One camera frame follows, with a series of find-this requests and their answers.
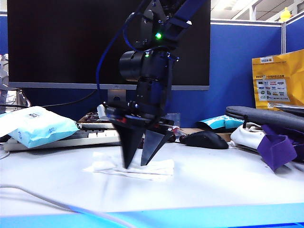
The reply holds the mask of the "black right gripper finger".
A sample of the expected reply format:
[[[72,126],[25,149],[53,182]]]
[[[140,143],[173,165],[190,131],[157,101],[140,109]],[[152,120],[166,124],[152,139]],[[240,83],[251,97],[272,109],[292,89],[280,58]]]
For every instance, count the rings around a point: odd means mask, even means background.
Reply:
[[[157,151],[173,136],[171,131],[146,130],[141,156],[141,166],[147,165]]]
[[[122,157],[123,157],[123,167],[128,169],[131,161],[135,155],[137,147],[141,142],[141,138],[144,133],[144,128],[135,127],[129,128],[126,126],[121,126],[114,123],[114,127],[119,134],[121,146],[122,146]]]

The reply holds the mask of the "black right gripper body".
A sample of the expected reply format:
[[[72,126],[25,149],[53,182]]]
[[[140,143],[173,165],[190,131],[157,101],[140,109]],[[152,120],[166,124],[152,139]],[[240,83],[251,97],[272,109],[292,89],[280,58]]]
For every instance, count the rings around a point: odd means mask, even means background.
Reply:
[[[129,102],[104,102],[105,114],[115,127],[144,130],[162,125],[171,127],[174,121],[164,117],[167,93],[170,91],[160,81],[140,80],[136,95]]]

